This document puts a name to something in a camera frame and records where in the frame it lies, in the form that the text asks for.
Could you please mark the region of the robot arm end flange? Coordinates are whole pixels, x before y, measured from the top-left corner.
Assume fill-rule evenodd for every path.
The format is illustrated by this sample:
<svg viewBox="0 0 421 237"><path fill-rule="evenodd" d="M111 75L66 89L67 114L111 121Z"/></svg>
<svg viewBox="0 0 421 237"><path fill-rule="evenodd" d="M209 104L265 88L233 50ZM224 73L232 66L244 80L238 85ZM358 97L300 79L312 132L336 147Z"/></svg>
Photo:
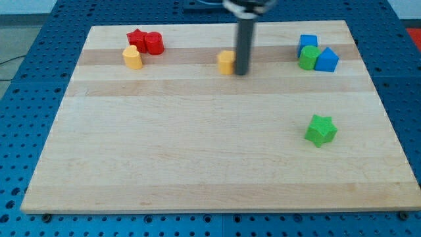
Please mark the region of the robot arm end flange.
<svg viewBox="0 0 421 237"><path fill-rule="evenodd" d="M272 9L278 0L223 0L225 9L237 18L251 20Z"/></svg>

